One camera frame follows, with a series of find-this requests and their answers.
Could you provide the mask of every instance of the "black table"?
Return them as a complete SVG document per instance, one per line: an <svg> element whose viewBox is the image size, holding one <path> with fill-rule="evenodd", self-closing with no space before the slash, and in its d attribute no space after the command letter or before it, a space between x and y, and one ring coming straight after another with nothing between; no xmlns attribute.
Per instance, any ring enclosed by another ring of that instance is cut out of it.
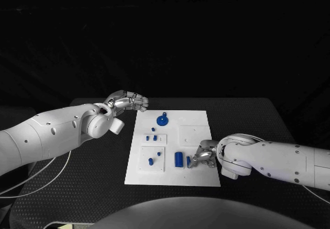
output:
<svg viewBox="0 0 330 229"><path fill-rule="evenodd" d="M70 105L102 102L79 98ZM233 133L265 140L295 143L271 101L265 98L151 98L151 110L206 110L212 138ZM125 123L119 135L109 131L72 151L67 167L53 183L18 198L10 215L13 229L39 229L52 222L95 223L108 214L144 201L181 196L223 198L266 208L315 228L330 227L330 205L295 184L262 176L255 170L222 187L124 185L137 111L119 115ZM24 185L20 194L42 187L62 169L67 154ZM33 173L47 161L37 162ZM321 195L324 191L312 189Z"/></svg>

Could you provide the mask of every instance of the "small blue block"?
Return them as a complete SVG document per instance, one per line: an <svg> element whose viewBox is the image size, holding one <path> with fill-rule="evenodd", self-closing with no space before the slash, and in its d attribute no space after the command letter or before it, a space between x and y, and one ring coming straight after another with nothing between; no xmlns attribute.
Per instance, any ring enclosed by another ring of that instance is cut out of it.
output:
<svg viewBox="0 0 330 229"><path fill-rule="evenodd" d="M183 168L183 153L181 152L174 153L174 160L176 160L176 167Z"/></svg>
<svg viewBox="0 0 330 229"><path fill-rule="evenodd" d="M190 157L187 156L187 166L189 166L189 164L190 164Z"/></svg>

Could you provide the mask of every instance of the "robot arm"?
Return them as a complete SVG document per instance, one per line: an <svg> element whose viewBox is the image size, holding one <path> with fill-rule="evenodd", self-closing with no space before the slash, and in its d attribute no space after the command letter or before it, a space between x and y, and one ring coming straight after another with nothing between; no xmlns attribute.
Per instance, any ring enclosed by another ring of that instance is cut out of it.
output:
<svg viewBox="0 0 330 229"><path fill-rule="evenodd" d="M222 175L230 179L248 176L252 168L266 177L294 184L330 190L330 151L287 143L255 141L243 135L230 135L214 143L202 141L203 158L210 165L216 156L222 164ZM193 160L199 161L199 151Z"/></svg>
<svg viewBox="0 0 330 229"><path fill-rule="evenodd" d="M99 138L108 129L118 134L124 110L145 111L148 99L116 91L104 103L83 104L43 112L0 131L0 176L21 165L57 157Z"/></svg>

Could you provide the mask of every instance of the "blue object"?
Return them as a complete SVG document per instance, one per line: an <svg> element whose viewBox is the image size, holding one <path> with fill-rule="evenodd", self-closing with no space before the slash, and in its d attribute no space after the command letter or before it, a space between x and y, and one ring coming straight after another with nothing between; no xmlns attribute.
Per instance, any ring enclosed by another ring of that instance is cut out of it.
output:
<svg viewBox="0 0 330 229"><path fill-rule="evenodd" d="M190 157L187 156L187 166L189 166L189 164L190 164Z"/></svg>
<svg viewBox="0 0 330 229"><path fill-rule="evenodd" d="M163 112L163 115L157 117L157 124L160 126L164 126L164 125L167 125L167 123L168 123L168 119L165 116L165 112Z"/></svg>
<svg viewBox="0 0 330 229"><path fill-rule="evenodd" d="M183 168L183 153L181 152L174 153L174 160L176 160L176 167Z"/></svg>

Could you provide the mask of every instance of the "black curtain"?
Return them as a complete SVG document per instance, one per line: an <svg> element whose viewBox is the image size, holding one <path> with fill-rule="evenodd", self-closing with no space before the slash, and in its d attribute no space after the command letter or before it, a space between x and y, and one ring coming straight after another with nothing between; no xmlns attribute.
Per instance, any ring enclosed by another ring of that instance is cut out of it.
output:
<svg viewBox="0 0 330 229"><path fill-rule="evenodd" d="M330 148L325 10L121 2L7 7L0 20L1 105L39 113L119 89L145 97L266 97L297 142Z"/></svg>

